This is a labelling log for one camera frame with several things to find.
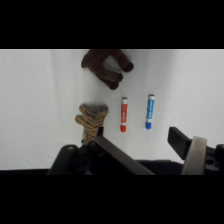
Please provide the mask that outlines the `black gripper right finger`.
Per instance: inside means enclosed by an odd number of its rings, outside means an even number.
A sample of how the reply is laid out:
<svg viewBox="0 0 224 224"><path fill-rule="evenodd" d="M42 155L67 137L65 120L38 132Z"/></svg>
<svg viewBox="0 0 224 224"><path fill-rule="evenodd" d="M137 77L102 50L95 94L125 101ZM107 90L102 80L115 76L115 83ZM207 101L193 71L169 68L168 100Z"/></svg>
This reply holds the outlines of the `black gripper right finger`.
<svg viewBox="0 0 224 224"><path fill-rule="evenodd" d="M182 175L203 175L205 171L207 140L194 136L188 138L176 127L170 127L167 141L184 161Z"/></svg>

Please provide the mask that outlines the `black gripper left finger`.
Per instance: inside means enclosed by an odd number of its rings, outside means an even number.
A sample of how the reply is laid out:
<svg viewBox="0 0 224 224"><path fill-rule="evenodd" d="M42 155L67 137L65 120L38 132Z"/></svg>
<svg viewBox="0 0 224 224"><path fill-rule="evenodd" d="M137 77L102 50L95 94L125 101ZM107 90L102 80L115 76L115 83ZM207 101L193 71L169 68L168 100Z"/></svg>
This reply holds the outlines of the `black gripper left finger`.
<svg viewBox="0 0 224 224"><path fill-rule="evenodd" d="M153 172L128 156L102 135L85 141L88 170L93 175L153 175Z"/></svg>

